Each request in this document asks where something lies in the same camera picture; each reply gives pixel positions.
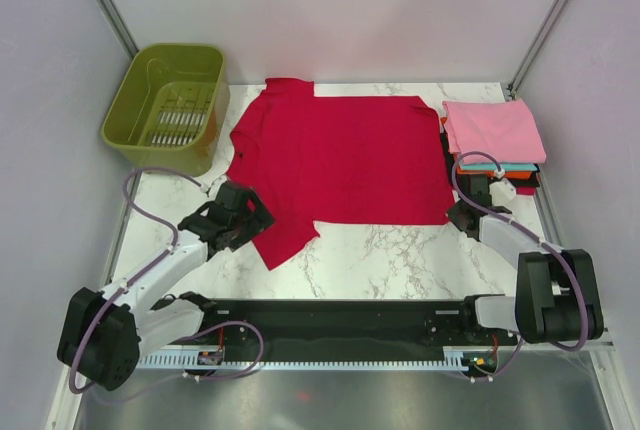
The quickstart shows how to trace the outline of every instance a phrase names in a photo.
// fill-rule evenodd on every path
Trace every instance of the marble tabletop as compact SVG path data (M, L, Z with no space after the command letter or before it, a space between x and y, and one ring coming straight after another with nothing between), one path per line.
M233 156L231 129L263 85L232 85L211 170L199 180L216 186ZM498 83L319 84L316 95L419 95L442 112L443 100L503 102ZM178 177L144 175L135 200L178 223L207 197ZM532 197L507 205L520 222L542 235ZM444 226L337 225L317 222L321 237L269 272L255 247L225 251L182 279L171 293L195 291L211 298L451 299L515 292L516 271L496 252ZM166 247L164 227L132 213L114 277L121 277Z

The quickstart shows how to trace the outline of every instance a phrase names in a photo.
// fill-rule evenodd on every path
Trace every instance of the white wall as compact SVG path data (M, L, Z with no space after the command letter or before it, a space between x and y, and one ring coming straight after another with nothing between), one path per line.
M640 404L640 6L572 0L521 95L549 155L562 233L596 263L608 325Z
M220 46L235 83L509 81L553 0L114 0L140 47Z
M128 58L95 0L0 0L0 427L44 427L69 297L95 287L129 166L99 128Z

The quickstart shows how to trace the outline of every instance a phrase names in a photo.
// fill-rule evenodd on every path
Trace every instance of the stack of folded clothes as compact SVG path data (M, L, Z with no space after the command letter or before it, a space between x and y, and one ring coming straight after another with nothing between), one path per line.
M538 166L547 156L531 111L523 100L505 103L443 102L447 117L444 128L449 149L455 156L473 150L493 156L519 194L533 195ZM493 176L495 165L479 155L465 157L460 174Z

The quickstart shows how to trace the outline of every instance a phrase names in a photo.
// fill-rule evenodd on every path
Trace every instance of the plastic basket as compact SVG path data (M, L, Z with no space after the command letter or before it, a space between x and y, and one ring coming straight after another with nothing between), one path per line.
M104 141L136 166L205 173L229 106L225 59L209 45L140 51L102 126Z

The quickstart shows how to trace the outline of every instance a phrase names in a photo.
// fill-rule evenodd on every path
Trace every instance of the green basket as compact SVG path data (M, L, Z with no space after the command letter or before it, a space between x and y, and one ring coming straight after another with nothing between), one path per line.
M131 62L102 138L136 166L202 175L211 168L229 98L220 50L152 45Z

